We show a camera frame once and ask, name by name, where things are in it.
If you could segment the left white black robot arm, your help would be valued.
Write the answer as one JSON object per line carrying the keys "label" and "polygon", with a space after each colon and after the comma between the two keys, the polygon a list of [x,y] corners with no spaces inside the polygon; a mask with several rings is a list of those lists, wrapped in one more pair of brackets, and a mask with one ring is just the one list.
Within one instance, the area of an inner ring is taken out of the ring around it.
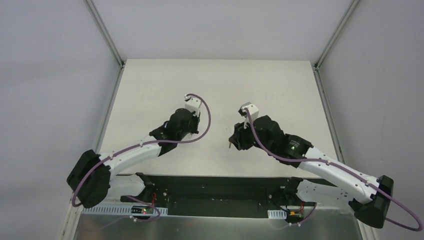
{"label": "left white black robot arm", "polygon": [[189,134],[198,134],[200,109],[178,108],[161,126],[142,140],[120,150],[96,153],[89,149],[82,153],[66,182],[73,191],[73,207],[92,208],[106,198],[134,196],[140,202],[152,198],[153,189],[139,176],[119,174],[145,160],[160,157],[184,142]]}

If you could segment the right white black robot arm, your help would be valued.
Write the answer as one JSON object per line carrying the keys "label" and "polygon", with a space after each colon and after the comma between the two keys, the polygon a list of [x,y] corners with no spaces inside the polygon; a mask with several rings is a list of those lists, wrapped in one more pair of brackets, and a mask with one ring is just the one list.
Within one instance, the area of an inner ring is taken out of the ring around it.
{"label": "right white black robot arm", "polygon": [[354,170],[325,155],[313,144],[297,135],[284,133],[267,115],[253,124],[236,123],[229,142],[237,150],[264,146],[267,154],[280,163],[310,172],[329,182],[318,184],[300,177],[290,177],[276,194],[279,205],[300,202],[319,203],[348,211],[362,223],[381,229],[384,226],[394,181],[386,176],[374,177]]}

